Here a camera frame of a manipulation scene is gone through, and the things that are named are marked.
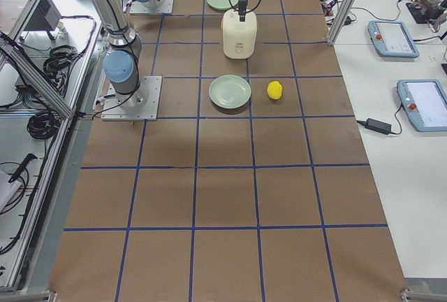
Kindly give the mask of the white rice cooker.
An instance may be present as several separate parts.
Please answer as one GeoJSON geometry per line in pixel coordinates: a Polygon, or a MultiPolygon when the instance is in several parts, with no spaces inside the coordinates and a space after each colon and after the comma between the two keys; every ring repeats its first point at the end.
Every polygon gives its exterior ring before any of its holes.
{"type": "Polygon", "coordinates": [[[221,28],[225,56],[230,59],[248,59],[253,55],[258,31],[254,12],[247,13],[245,21],[241,22],[237,11],[227,10],[221,21],[221,28]]]}

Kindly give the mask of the green plate near yellow toy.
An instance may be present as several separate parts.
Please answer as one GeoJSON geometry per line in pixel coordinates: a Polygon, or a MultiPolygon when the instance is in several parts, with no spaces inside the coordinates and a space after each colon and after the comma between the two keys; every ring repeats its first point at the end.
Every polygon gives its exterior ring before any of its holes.
{"type": "Polygon", "coordinates": [[[236,109],[250,100],[251,86],[238,75],[222,75],[211,82],[208,93],[216,106],[236,109]]]}

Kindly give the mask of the yellow toy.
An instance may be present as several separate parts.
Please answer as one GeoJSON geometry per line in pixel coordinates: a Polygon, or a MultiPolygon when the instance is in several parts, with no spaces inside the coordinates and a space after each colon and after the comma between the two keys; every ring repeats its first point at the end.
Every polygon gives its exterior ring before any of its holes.
{"type": "Polygon", "coordinates": [[[283,87],[278,80],[268,83],[267,94],[270,99],[279,100],[282,97],[282,93],[283,93],[283,87]]]}

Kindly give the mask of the far blue teach pendant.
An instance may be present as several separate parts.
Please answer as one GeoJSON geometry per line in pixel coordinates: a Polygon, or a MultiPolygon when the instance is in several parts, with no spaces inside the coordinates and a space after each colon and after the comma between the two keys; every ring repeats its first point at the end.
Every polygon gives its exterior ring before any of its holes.
{"type": "Polygon", "coordinates": [[[403,22],[371,20],[367,30],[376,52],[381,57],[413,59],[420,55],[403,22]]]}

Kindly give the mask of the blue teach pendant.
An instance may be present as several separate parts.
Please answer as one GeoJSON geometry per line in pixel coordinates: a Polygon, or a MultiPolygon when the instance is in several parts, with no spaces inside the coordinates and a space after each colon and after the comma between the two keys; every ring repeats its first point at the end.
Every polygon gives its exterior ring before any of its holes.
{"type": "Polygon", "coordinates": [[[371,20],[367,30],[376,52],[381,57],[413,59],[420,55],[403,22],[371,20]]]}
{"type": "Polygon", "coordinates": [[[397,94],[416,131],[446,131],[446,93],[438,80],[399,80],[397,94]]]}

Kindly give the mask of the brown paper table mat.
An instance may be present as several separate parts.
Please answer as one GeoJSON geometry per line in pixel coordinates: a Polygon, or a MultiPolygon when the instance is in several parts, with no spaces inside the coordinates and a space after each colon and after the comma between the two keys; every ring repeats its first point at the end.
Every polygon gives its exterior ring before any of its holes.
{"type": "Polygon", "coordinates": [[[59,301],[398,301],[405,280],[319,0],[259,1],[246,60],[206,0],[133,16],[154,122],[87,123],[59,301]],[[209,97],[237,75],[242,107],[209,97]],[[268,83],[282,97],[272,100],[268,83]]]}

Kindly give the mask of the black power adapter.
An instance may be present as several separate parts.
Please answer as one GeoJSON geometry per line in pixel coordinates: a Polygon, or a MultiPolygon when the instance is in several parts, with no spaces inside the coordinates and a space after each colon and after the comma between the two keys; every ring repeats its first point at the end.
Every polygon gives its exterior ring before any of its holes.
{"type": "Polygon", "coordinates": [[[372,118],[366,119],[365,128],[369,129],[371,131],[375,131],[380,134],[385,134],[385,135],[391,134],[391,132],[392,132],[391,124],[388,124],[386,122],[382,122],[379,120],[375,120],[372,118]]]}

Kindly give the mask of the grey control box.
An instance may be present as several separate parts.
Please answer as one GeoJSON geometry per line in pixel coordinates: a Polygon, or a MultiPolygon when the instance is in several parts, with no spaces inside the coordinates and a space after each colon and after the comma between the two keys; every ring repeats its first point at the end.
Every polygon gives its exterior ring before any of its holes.
{"type": "Polygon", "coordinates": [[[55,41],[56,37],[51,34],[51,31],[57,28],[61,18],[61,13],[53,0],[39,0],[24,30],[45,31],[49,39],[55,41]]]}

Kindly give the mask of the near blue teach pendant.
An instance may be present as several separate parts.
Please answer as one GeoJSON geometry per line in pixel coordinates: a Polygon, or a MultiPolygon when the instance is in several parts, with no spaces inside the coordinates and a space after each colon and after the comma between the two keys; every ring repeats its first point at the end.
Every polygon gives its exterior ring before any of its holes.
{"type": "Polygon", "coordinates": [[[446,131],[446,93],[438,80],[399,80],[397,94],[416,131],[446,131]]]}

